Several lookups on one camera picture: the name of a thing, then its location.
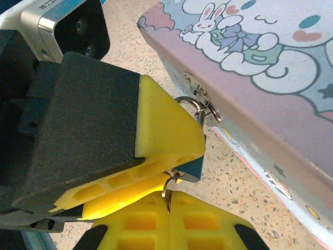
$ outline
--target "red heart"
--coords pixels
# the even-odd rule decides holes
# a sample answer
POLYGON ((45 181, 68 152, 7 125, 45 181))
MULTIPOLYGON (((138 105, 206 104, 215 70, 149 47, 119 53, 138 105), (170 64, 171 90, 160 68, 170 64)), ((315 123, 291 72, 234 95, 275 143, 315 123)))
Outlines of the red heart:
POLYGON ((236 9, 236 5, 230 5, 226 11, 225 11, 228 15, 234 15, 237 14, 239 12, 239 9, 236 9))
POLYGON ((304 30, 298 30, 292 35, 292 38, 297 42, 311 42, 322 38, 322 34, 306 33, 304 30))

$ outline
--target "yellow foam gripper pad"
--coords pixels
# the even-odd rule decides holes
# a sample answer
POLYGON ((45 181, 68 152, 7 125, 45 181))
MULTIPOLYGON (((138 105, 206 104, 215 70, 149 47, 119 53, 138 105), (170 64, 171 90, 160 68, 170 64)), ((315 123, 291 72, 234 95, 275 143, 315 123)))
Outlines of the yellow foam gripper pad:
POLYGON ((145 159, 141 165, 67 190, 50 213, 85 204, 82 219, 105 216, 161 190, 167 179, 161 173, 206 149, 200 125, 149 76, 140 77, 135 144, 135 157, 145 159))
POLYGON ((98 220, 108 227, 98 250, 247 250, 234 225, 253 229, 248 221, 181 191, 166 208, 153 192, 98 220))

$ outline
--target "terrazzo floor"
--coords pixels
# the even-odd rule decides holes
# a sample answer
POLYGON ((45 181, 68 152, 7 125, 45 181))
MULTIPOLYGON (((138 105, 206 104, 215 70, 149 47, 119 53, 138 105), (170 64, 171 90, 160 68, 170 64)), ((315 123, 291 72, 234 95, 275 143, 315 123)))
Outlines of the terrazzo floor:
MULTIPOLYGON (((172 96, 179 96, 155 51, 142 38, 136 22, 156 0, 107 0, 106 22, 111 50, 103 61, 153 77, 172 96)), ((205 128, 207 152, 202 180, 178 189, 249 220, 270 249, 323 249, 211 129, 205 128)), ((89 223, 67 223, 52 234, 59 250, 72 249, 89 223)))

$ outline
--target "speckled floor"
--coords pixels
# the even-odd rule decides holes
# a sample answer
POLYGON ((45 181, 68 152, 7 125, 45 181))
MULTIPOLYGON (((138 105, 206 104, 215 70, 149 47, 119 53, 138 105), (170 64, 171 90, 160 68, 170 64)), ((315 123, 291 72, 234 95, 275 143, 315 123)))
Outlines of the speckled floor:
MULTIPOLYGON (((172 96, 179 96, 153 49, 142 38, 136 22, 156 0, 107 0, 105 17, 111 50, 105 62, 148 74, 172 96)), ((182 182, 179 189, 249 220, 270 249, 323 249, 288 209, 210 129, 202 180, 182 182)), ((68 223, 62 234, 52 234, 59 250, 74 247, 88 223, 68 223)))

